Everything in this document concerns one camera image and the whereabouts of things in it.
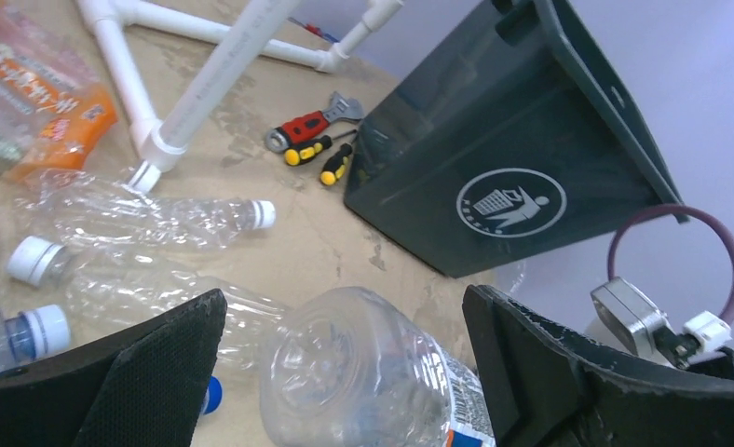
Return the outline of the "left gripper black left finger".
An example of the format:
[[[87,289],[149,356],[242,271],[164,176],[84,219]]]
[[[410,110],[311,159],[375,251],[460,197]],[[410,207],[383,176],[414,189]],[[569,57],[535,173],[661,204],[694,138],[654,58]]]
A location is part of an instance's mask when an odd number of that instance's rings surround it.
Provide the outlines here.
[[[0,446],[188,446],[227,304],[213,289],[141,324],[0,373]]]

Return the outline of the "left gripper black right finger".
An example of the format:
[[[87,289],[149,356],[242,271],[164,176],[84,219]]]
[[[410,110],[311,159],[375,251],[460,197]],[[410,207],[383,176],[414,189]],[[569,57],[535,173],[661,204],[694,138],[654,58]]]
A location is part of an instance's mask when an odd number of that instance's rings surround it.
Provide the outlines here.
[[[734,350],[687,370],[600,344],[487,285],[462,312],[500,446],[734,446]]]

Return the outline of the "clear bottle white barcode label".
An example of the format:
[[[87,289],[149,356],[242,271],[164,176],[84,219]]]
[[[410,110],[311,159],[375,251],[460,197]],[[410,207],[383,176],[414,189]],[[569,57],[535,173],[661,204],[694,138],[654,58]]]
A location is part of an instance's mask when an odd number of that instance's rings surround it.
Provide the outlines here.
[[[260,412],[277,446],[493,446],[482,384],[389,301],[326,291],[269,332]]]

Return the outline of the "small pepsi bottle blue cap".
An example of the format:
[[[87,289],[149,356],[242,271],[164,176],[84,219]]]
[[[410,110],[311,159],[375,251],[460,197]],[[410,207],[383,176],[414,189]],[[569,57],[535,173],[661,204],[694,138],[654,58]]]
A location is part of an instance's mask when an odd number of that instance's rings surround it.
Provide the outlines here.
[[[207,415],[215,412],[221,405],[223,394],[221,382],[217,377],[212,376],[208,382],[200,414]]]

